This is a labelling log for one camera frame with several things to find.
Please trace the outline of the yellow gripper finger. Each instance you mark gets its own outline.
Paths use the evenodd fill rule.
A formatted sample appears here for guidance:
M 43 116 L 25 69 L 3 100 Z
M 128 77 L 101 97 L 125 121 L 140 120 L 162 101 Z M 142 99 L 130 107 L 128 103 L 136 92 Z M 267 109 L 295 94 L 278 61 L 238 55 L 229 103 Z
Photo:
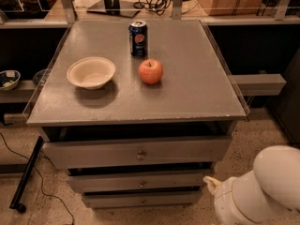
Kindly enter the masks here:
M 221 182 L 219 180 L 217 180 L 214 177 L 211 176 L 205 176 L 203 178 L 204 183 L 207 185 L 207 188 L 209 190 L 209 192 L 212 195 L 215 195 L 217 193 L 218 187 L 221 184 Z

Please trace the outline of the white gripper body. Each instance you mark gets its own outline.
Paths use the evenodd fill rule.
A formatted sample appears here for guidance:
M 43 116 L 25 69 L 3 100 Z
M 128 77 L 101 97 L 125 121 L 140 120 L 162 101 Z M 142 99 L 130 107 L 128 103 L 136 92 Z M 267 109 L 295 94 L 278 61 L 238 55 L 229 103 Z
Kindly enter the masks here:
M 217 185 L 214 199 L 217 218 L 222 225 L 248 225 L 233 199 L 234 180 L 235 177 L 231 177 Z

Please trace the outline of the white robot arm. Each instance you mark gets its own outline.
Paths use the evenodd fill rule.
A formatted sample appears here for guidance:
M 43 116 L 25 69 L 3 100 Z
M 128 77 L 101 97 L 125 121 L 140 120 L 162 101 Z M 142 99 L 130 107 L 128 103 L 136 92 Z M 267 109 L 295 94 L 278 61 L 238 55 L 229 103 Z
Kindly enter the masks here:
M 260 225 L 300 214 L 300 150 L 287 145 L 263 149 L 253 169 L 219 181 L 205 176 L 222 225 Z

